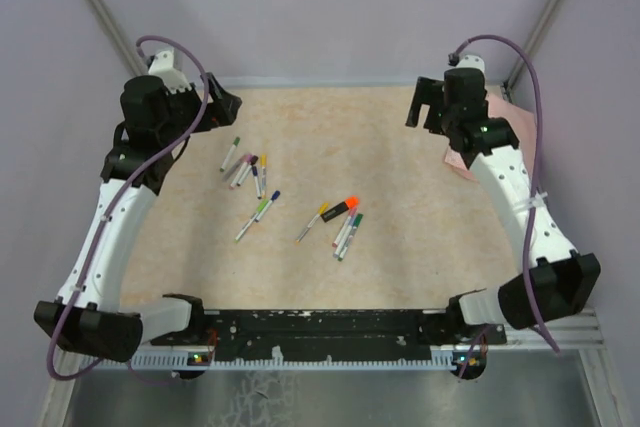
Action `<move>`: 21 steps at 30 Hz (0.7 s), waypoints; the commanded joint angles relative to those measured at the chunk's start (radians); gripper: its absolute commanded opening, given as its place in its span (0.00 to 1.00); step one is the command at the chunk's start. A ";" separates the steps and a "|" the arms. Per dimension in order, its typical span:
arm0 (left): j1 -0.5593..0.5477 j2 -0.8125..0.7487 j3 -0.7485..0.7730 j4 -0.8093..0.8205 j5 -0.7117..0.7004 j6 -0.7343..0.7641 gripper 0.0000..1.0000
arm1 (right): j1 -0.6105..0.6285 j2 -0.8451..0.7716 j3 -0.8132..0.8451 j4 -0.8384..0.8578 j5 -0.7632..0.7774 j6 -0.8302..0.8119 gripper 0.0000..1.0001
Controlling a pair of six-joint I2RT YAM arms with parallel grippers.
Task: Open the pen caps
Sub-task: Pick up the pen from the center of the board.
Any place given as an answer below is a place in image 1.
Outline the lime cap white marker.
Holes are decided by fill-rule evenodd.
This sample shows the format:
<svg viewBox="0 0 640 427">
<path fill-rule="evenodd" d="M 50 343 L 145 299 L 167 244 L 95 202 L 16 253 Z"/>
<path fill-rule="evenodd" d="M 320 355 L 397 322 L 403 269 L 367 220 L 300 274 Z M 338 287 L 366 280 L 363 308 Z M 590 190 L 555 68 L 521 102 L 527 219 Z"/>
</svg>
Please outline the lime cap white marker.
<svg viewBox="0 0 640 427">
<path fill-rule="evenodd" d="M 234 237 L 234 242 L 238 243 L 242 237 L 246 234 L 246 232 L 249 230 L 249 228 L 253 225 L 254 222 L 256 222 L 257 217 L 260 215 L 260 213 L 264 210 L 266 204 L 268 202 L 268 199 L 263 199 L 260 204 L 258 205 L 258 207 L 256 208 L 256 211 L 251 215 L 251 217 L 249 218 L 249 220 L 243 225 L 243 227 L 241 228 L 241 230 L 239 231 L 239 233 Z"/>
</svg>

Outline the black orange highlighter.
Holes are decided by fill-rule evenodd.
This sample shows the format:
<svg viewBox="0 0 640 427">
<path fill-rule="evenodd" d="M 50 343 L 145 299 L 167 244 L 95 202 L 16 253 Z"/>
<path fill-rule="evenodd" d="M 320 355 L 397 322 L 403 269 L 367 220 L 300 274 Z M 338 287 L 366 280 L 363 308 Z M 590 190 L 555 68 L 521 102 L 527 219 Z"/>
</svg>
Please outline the black orange highlighter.
<svg viewBox="0 0 640 427">
<path fill-rule="evenodd" d="M 357 196 L 351 196 L 344 201 L 336 204 L 335 206 L 327 209 L 325 212 L 321 214 L 321 218 L 324 222 L 329 222 L 330 220 L 338 217 L 339 215 L 348 212 L 350 209 L 357 207 L 359 204 L 359 199 Z"/>
</svg>

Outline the yellow marker pen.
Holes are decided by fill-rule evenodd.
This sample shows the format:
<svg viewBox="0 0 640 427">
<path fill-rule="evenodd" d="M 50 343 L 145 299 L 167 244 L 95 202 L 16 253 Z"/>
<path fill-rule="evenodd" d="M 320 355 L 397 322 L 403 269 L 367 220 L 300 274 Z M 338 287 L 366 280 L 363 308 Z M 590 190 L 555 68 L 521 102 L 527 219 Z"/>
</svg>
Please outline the yellow marker pen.
<svg viewBox="0 0 640 427">
<path fill-rule="evenodd" d="M 329 203 L 325 202 L 323 203 L 319 209 L 316 211 L 316 213 L 314 214 L 314 216 L 311 218 L 311 220 L 307 223 L 307 225 L 303 228 L 303 230 L 300 232 L 300 234 L 296 237 L 295 239 L 295 243 L 299 244 L 304 237 L 309 233 L 309 231 L 313 228 L 313 226 L 315 225 L 315 223 L 321 219 L 322 214 L 328 209 L 329 207 Z"/>
</svg>

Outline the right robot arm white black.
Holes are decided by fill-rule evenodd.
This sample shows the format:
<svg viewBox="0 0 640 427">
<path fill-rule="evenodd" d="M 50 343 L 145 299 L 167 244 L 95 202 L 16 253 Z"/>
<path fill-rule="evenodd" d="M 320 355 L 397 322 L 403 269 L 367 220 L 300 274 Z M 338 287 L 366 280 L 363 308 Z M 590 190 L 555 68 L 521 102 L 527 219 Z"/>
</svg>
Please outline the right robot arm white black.
<svg viewBox="0 0 640 427">
<path fill-rule="evenodd" d="M 453 151 L 484 188 L 506 232 L 518 264 L 501 286 L 450 298 L 448 334 L 470 342 L 482 326 L 541 328 L 579 314 L 601 273 L 593 254 L 581 254 L 552 218 L 544 196 L 532 186 L 519 139 L 508 120 L 489 115 L 485 77 L 478 67 L 454 67 L 443 80 L 416 81 L 406 124 L 420 124 L 448 139 Z"/>
</svg>

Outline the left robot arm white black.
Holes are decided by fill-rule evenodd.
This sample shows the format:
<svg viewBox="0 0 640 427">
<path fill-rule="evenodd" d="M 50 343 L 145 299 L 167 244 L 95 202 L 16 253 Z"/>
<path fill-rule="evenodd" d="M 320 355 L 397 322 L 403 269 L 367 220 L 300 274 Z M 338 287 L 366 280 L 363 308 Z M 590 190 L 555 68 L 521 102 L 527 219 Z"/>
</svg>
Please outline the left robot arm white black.
<svg viewBox="0 0 640 427">
<path fill-rule="evenodd" d="M 39 302 L 34 311 L 52 350 L 126 362 L 143 343 L 194 344 L 206 336 L 208 320 L 197 297 L 165 294 L 132 312 L 120 302 L 139 230 L 176 161 L 173 150 L 188 141 L 189 128 L 207 132 L 232 125 L 242 104 L 212 73 L 206 73 L 205 84 L 206 101 L 194 89 L 170 92 L 157 76 L 125 83 L 124 119 L 104 160 L 87 237 L 55 300 Z"/>
</svg>

